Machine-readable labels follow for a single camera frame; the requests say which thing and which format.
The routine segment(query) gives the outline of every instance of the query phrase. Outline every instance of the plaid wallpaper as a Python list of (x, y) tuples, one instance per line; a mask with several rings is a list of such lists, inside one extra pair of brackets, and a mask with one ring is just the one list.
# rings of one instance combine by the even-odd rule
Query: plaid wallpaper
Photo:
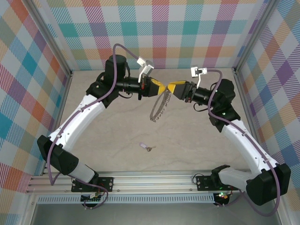
[(240, 77), (263, 148), (291, 167), (289, 213), (300, 218), (300, 0), (280, 1)]
[(66, 80), (22, 1), (2, 0), (0, 225), (14, 225), (20, 217), (20, 200), (43, 164), (37, 138), (51, 131)]
[[(34, 2), (70, 67), (91, 70), (104, 68), (115, 43), (152, 60), (156, 68), (231, 68), (267, 0)], [(122, 49), (118, 53), (126, 55)], [(138, 68), (126, 56), (129, 66)]]
[(255, 18), (251, 28), (249, 29), (249, 32), (248, 32), (246, 38), (244, 39), (243, 45), (240, 48), (239, 54), (238, 54), (238, 56), (236, 57), (236, 59), (234, 61), (233, 67), (236, 67), (238, 65), (238, 63), (240, 61), (240, 57), (242, 56), (242, 53), (244, 52), (245, 47), (248, 45), (248, 43), (249, 43), (249, 41), (252, 37), (253, 31), (254, 31), (255, 27), (257, 26), (259, 20), (261, 19), (268, 3), (269, 3), (269, 0), (264, 0), (263, 1), (263, 4), (262, 4), (261, 8), (259, 9), (259, 11), (256, 15), (256, 18)]

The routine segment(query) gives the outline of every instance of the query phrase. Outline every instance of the metal corner post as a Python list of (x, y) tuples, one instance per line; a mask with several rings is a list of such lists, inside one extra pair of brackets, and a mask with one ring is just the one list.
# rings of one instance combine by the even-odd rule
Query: metal corner post
[(263, 12), (263, 15), (261, 19), (259, 20), (258, 24), (256, 25), (252, 37), (246, 46), (245, 50), (243, 51), (240, 61), (237, 64), (236, 71), (237, 73), (240, 71), (240, 69), (244, 66), (246, 63), (249, 55), (251, 54), (257, 40), (260, 38), (261, 34), (263, 33), (263, 30), (265, 29), (269, 19), (271, 18), (273, 12), (275, 11), (277, 5), (279, 4), (280, 0), (270, 0), (268, 2), (268, 5)]
[(234, 77), (234, 80), (235, 80), (235, 83), (236, 83), (236, 87), (237, 87), (238, 92), (240, 94), (240, 99), (242, 101), (242, 105), (243, 105), (244, 112), (245, 112), (245, 115), (246, 115), (246, 118), (247, 118), (247, 122), (248, 122), (248, 125), (249, 125), (249, 128), (250, 128), (250, 132), (251, 132), (252, 136), (257, 141), (260, 141), (259, 136), (257, 135), (257, 132), (256, 132), (254, 122), (253, 122), (253, 117), (251, 115), (250, 107), (249, 107), (249, 105), (247, 103), (247, 100), (246, 100), (246, 95), (245, 95), (244, 89), (243, 89), (242, 84), (240, 82), (240, 78), (236, 74), (234, 69), (232, 69), (232, 73), (233, 73), (233, 77)]
[(36, 23), (39, 31), (43, 35), (45, 41), (49, 45), (50, 49), (52, 50), (54, 56), (56, 57), (57, 61), (59, 62), (61, 68), (69, 77), (72, 74), (72, 70), (67, 64), (65, 57), (62, 55), (59, 47), (57, 46), (54, 37), (52, 36), (51, 32), (49, 31), (47, 25), (45, 24), (41, 14), (39, 13), (36, 5), (32, 2), (32, 0), (22, 0), (24, 6), (27, 8), (29, 14), (33, 18), (34, 22)]
[[(52, 128), (52, 131), (56, 130), (60, 126), (61, 117), (62, 117), (62, 114), (63, 114), (64, 109), (65, 109), (65, 105), (66, 105), (67, 97), (68, 97), (69, 90), (70, 90), (70, 87), (71, 87), (72, 79), (73, 79), (73, 77), (72, 77), (72, 74), (71, 74), (71, 76), (69, 76), (67, 78), (66, 90), (65, 90), (65, 93), (64, 93), (64, 97), (62, 98), (62, 102), (61, 102), (61, 105), (60, 105), (60, 110), (58, 112), (58, 115), (57, 115), (54, 127)], [(41, 167), (41, 170), (39, 171), (40, 175), (42, 175), (44, 173), (45, 166), (46, 166), (46, 161), (44, 161), (44, 165)]]

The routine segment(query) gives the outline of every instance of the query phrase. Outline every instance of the robotic arm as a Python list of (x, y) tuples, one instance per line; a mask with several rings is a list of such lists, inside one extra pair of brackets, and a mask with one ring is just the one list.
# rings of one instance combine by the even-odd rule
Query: robotic arm
[[(101, 73), (97, 80), (86, 90), (86, 95), (66, 122), (77, 111), (81, 111), (81, 113), (78, 113), (71, 122), (68, 123), (61, 135), (59, 135), (59, 132), (66, 122), (52, 132), (49, 137), (42, 135), (37, 140), (42, 157), (46, 161), (50, 146), (54, 142), (54, 139), (58, 137), (51, 154), (50, 164), (64, 175), (72, 176), (93, 185), (98, 184), (98, 174), (70, 153), (79, 136), (85, 131), (93, 119), (103, 112), (109, 104), (119, 96), (119, 92), (128, 94), (137, 93), (138, 99), (141, 100), (142, 96), (156, 96), (165, 90), (165, 86), (162, 83), (148, 76), (153, 69), (153, 65), (150, 62), (144, 61), (142, 58), (138, 59), (137, 62), (141, 65), (141, 71), (139, 78), (135, 78), (130, 77), (129, 67), (124, 56), (116, 55), (116, 61), (117, 82), (112, 93), (102, 101), (89, 106), (85, 110), (81, 109), (102, 97), (111, 88), (114, 78), (113, 57), (111, 56), (109, 60), (106, 61), (105, 72)], [(128, 70), (127, 77), (125, 77), (126, 68)], [(89, 189), (92, 190), (94, 187), (87, 186), (87, 191), (89, 191)]]
[(222, 79), (217, 90), (215, 90), (211, 103), (209, 103), (209, 98), (213, 91), (199, 86), (201, 81), (200, 75), (207, 74), (207, 69), (192, 67), (191, 72), (192, 77), (199, 77), (197, 84), (188, 81), (172, 82), (168, 85), (168, 89), (178, 99), (187, 103), (194, 101), (199, 105), (210, 104), (208, 107), (213, 108), (209, 114), (212, 125), (235, 144), (251, 171), (241, 172), (231, 168), (229, 165), (215, 168), (210, 176), (210, 180), (215, 188), (219, 189), (222, 184), (231, 185), (247, 192), (255, 204), (263, 205), (277, 197), (278, 187), (270, 169), (270, 166), (272, 166), (278, 177), (280, 195), (284, 195), (288, 189), (291, 170), (286, 164), (280, 165), (265, 152), (250, 132), (247, 131), (243, 121), (240, 120), (240, 116), (231, 105), (231, 101), (235, 97), (233, 83), (227, 79)]

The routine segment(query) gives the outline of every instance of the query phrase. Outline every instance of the key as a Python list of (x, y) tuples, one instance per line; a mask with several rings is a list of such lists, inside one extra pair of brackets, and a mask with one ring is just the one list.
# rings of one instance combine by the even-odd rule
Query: key
[(147, 151), (151, 151), (152, 149), (156, 148), (156, 146), (153, 146), (153, 147), (147, 147)]
[(147, 147), (148, 147), (146, 144), (144, 144), (144, 143), (142, 143), (142, 142), (140, 143), (140, 146), (141, 146), (143, 149), (147, 149)]

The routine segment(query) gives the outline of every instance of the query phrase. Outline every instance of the vent grille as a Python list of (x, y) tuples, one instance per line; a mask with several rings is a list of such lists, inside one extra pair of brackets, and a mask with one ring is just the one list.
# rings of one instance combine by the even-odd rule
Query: vent grille
[[(213, 194), (114, 195), (106, 203), (214, 203)], [(82, 203), (80, 195), (40, 195), (38, 204)]]

